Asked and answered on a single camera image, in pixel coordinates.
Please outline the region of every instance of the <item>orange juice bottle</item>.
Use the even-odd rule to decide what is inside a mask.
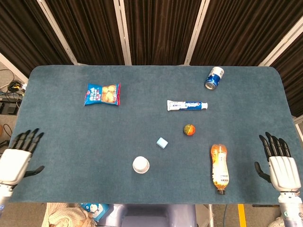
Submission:
[[[226,164],[227,149],[223,144],[213,144],[211,149],[213,160],[213,182],[220,195],[225,195],[225,187],[229,182]]]

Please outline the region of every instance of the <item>dark drapery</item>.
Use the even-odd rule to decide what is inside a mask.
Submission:
[[[303,34],[271,65],[278,70],[293,116],[303,114]]]
[[[112,0],[47,0],[77,61],[89,65],[123,65]]]
[[[302,15],[301,0],[211,0],[190,64],[259,65]]]
[[[124,3],[132,64],[184,64],[201,0]]]
[[[0,0],[0,52],[27,77],[38,65],[71,64],[35,0]]]

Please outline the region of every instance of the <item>paper cup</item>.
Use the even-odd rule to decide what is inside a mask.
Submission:
[[[144,174],[150,168],[150,163],[146,158],[138,156],[134,159],[133,168],[135,172],[139,174]]]

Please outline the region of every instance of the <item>robotic hand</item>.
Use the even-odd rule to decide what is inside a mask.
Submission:
[[[43,136],[43,133],[40,133],[35,137],[38,130],[32,132],[28,130],[19,134],[0,158],[0,217],[17,184],[23,178],[34,176],[44,169],[44,166],[40,166],[34,171],[26,171],[36,146]]]
[[[303,205],[299,197],[300,177],[294,158],[283,139],[265,133],[268,141],[259,135],[269,164],[270,176],[265,174],[258,162],[255,169],[260,177],[272,183],[280,192],[278,201],[285,227],[303,227]]]

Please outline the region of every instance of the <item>ball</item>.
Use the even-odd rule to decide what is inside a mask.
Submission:
[[[192,136],[195,134],[196,128],[193,124],[187,124],[184,126],[183,132],[185,135]]]

